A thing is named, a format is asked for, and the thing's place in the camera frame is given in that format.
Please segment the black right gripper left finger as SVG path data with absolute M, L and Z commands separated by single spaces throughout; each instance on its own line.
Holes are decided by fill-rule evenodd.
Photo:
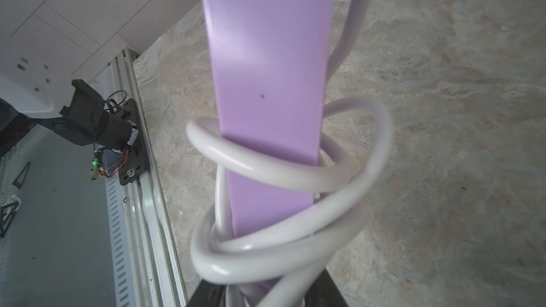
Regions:
M 225 307 L 226 286 L 200 282 L 186 307 Z

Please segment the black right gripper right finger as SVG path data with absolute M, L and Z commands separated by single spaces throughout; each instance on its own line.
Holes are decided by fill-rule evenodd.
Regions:
M 304 297 L 305 307 L 348 307 L 334 280 L 325 269 Z

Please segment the purple power strip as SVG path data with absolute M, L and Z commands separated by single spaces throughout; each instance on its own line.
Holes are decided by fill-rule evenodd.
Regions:
M 203 0 L 220 132 L 315 166 L 334 0 Z

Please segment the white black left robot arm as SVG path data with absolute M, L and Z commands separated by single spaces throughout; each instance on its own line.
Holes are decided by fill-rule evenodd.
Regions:
M 126 151 L 139 138 L 138 124 L 124 110 L 6 38 L 1 38 L 1 99 L 79 146 Z

